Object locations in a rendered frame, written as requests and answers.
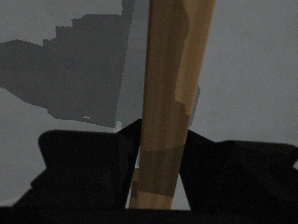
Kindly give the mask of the brown wooden post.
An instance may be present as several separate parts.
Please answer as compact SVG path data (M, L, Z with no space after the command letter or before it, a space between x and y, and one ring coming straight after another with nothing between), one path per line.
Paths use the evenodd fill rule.
M137 206L138 173L139 173L139 168L134 168L129 209L136 209L136 206Z

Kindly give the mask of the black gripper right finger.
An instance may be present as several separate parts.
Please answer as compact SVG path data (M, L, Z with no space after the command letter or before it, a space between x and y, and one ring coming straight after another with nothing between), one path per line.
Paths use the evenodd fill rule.
M211 141L188 129L179 174L190 210L212 211L236 161L293 165L293 144L242 140Z

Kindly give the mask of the brown wooden rail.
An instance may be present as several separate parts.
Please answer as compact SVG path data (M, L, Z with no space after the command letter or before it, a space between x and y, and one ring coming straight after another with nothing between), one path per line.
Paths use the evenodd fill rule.
M136 209L171 210L216 0L149 0Z

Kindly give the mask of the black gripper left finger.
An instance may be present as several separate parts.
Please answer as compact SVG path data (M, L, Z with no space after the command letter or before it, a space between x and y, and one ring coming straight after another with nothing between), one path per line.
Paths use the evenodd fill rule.
M111 168L114 208L125 209L141 142L142 119L117 133L49 130L38 138L46 167L51 163Z

